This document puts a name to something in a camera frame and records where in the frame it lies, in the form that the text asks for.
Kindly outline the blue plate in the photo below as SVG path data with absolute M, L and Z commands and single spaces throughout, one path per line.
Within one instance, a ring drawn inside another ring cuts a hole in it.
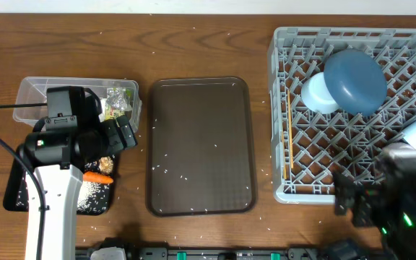
M 387 97 L 387 81 L 379 64 L 363 51 L 347 49 L 324 64 L 324 81 L 339 107 L 352 115 L 371 116 Z

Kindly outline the brown food scrap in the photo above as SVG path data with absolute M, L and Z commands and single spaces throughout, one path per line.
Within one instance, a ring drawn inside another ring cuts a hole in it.
M 100 173 L 109 176 L 113 172 L 114 161 L 111 157 L 102 157 L 98 160 Z

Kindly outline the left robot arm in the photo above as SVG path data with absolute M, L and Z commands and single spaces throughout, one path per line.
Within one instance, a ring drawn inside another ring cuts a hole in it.
M 77 201 L 87 163 L 137 145 L 126 116 L 101 121 L 99 97 L 84 87 L 52 87 L 46 118 L 19 146 L 27 174 L 26 259 L 74 259 Z

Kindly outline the light blue bowl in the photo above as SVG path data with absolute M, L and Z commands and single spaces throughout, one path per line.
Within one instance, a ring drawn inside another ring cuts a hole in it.
M 330 114 L 339 109 L 339 105 L 327 89 L 323 72 L 313 75 L 304 83 L 301 99 L 309 110 L 316 113 Z

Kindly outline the wooden chopstick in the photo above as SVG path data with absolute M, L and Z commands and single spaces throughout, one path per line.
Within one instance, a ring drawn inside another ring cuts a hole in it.
M 291 111 L 291 99 L 290 89 L 287 89 L 287 119 L 288 119 L 288 142 L 289 142 L 289 155 L 290 155 L 290 171 L 293 171 L 294 158 L 293 158 L 293 128 L 292 128 L 292 111 Z
M 283 174 L 282 175 L 283 175 L 284 180 L 286 180 L 287 179 L 287 165 L 286 165 L 287 156 L 285 154 L 285 152 L 286 152 L 286 144 L 285 144 L 284 131 L 282 131 L 282 133 L 281 133 L 281 141 L 282 141 L 282 146 L 283 146 L 282 159 L 283 159 L 283 162 L 284 162 L 283 171 L 282 171 Z

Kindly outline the yellow snack wrapper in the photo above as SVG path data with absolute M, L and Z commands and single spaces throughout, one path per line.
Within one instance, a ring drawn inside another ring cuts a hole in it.
M 103 118 L 105 120 L 120 116 L 130 117 L 132 108 L 132 92 L 124 87 L 109 87 L 106 89 L 106 97 L 101 98 Z

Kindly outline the orange carrot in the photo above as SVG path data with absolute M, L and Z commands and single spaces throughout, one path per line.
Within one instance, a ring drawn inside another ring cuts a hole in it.
M 92 182 L 92 183 L 100 183 L 100 184 L 112 184 L 113 179 L 107 175 L 102 175 L 100 173 L 95 172 L 85 172 L 83 174 L 83 181 Z

